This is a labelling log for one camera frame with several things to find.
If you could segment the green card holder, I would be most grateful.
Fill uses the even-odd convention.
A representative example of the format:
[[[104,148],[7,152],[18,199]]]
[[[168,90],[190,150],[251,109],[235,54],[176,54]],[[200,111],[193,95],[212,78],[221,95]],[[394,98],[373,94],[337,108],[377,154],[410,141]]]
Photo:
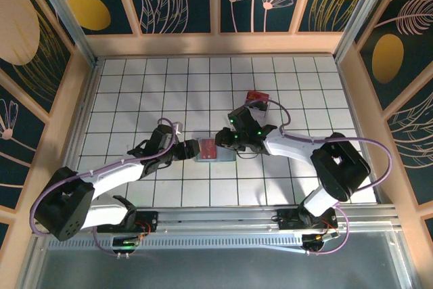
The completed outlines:
[[[216,145],[216,149],[217,149],[216,160],[203,161],[203,160],[198,160],[198,157],[197,157],[196,162],[233,162],[233,161],[236,161],[236,152],[235,151],[229,150],[226,148],[221,148],[221,147],[218,147],[217,145]]]

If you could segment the red VIP card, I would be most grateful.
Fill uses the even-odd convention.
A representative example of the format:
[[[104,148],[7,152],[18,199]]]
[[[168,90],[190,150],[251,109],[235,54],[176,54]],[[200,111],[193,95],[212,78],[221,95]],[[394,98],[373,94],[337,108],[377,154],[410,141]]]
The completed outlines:
[[[200,155],[198,160],[208,161],[217,159],[217,146],[215,145],[214,139],[204,138],[199,140]]]

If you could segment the clear acrylic card box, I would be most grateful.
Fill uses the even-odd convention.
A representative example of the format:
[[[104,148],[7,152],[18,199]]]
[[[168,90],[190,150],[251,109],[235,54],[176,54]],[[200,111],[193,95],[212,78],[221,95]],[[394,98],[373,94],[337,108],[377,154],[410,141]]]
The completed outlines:
[[[257,99],[248,103],[245,101],[245,105],[251,115],[257,120],[266,118],[269,111],[269,103],[263,99]]]

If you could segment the small controller board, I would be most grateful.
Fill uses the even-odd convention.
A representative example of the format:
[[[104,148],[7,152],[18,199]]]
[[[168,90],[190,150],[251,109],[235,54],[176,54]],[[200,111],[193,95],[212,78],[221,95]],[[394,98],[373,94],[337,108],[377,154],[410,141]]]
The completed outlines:
[[[139,236],[114,236],[111,249],[117,255],[130,255],[136,251],[140,242]]]
[[[338,238],[339,236],[340,233],[338,231],[331,231],[331,232],[327,231],[322,234],[303,235],[301,248],[305,251],[307,256],[312,254],[315,254],[317,256],[332,254],[334,252],[339,251],[339,249],[341,249],[341,245],[328,251],[323,251],[323,247],[325,246],[326,242]]]

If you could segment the grey metal shelf plate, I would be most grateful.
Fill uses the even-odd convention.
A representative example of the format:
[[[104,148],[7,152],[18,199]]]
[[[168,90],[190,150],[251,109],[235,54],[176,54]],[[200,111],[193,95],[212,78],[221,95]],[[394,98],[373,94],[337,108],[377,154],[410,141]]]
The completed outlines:
[[[266,248],[157,249],[117,259],[33,242],[18,289],[423,289],[399,238],[352,232],[327,255]]]

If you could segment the aluminium mounting rail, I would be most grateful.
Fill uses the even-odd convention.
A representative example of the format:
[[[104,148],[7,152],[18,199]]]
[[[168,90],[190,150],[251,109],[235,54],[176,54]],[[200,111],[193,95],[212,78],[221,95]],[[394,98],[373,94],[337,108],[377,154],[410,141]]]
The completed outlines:
[[[177,232],[185,234],[253,233],[279,231],[294,234],[322,234],[342,231],[347,225],[377,228],[382,223],[398,225],[395,207],[389,204],[341,204],[336,211],[338,228],[309,230],[280,230],[271,217],[277,209],[297,206],[226,206],[220,208],[137,208],[136,211],[157,211],[158,226],[154,233]],[[51,235],[40,224],[35,224],[40,236]]]

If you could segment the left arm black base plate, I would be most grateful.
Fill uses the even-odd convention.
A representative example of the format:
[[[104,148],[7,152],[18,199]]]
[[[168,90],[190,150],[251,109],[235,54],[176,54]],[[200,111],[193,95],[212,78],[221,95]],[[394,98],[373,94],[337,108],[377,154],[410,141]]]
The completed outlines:
[[[118,225],[99,225],[98,233],[125,234],[155,232],[158,226],[157,211],[135,211],[126,215]]]

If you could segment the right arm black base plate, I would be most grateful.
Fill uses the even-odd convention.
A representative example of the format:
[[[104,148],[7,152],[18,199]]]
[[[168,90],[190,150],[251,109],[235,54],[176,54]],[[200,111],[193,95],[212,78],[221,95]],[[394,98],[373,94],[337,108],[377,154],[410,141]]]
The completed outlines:
[[[336,211],[328,208],[322,215],[316,217],[302,208],[277,209],[276,215],[271,217],[278,224],[280,230],[309,230],[338,228]]]

